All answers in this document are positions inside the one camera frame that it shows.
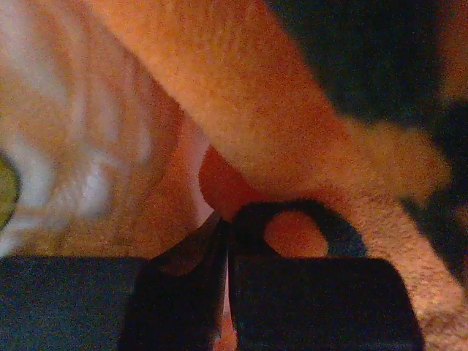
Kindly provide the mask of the white pillow yellow edge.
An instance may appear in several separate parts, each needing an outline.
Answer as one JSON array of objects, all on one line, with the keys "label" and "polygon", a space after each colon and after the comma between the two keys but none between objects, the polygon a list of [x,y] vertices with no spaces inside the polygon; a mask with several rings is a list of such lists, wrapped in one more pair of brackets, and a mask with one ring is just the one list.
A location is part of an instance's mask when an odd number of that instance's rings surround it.
[{"label": "white pillow yellow edge", "polygon": [[155,91],[85,3],[1,3],[2,255],[115,229],[155,165]]}]

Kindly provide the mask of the orange patterned pillowcase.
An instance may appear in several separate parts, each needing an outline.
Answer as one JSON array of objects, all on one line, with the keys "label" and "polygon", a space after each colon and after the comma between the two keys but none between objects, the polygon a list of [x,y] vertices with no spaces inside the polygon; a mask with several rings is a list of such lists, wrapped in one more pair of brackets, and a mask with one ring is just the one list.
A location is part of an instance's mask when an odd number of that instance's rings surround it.
[{"label": "orange patterned pillowcase", "polygon": [[[315,200],[399,272],[423,350],[467,348],[465,1],[81,1],[154,81],[155,165],[113,230],[1,254],[3,350],[118,350],[143,265],[217,213]],[[299,212],[266,243],[328,244]]]}]

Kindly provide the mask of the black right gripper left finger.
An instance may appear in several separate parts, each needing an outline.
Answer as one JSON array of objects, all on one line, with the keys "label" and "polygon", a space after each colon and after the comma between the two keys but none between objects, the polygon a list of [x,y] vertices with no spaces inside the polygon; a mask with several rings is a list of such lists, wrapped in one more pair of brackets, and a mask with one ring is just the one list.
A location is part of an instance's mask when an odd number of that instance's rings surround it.
[{"label": "black right gripper left finger", "polygon": [[217,213],[139,272],[118,350],[213,350],[221,333],[229,224]]}]

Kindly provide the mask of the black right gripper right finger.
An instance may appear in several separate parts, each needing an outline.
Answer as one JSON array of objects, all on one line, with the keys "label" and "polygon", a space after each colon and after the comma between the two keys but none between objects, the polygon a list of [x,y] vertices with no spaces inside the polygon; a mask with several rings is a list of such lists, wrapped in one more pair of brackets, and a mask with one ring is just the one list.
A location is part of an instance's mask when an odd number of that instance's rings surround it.
[{"label": "black right gripper right finger", "polygon": [[[265,241],[284,212],[312,219],[328,244],[316,258],[286,258]],[[230,306],[240,350],[423,350],[399,272],[371,258],[357,230],[315,200],[251,203],[233,220]]]}]

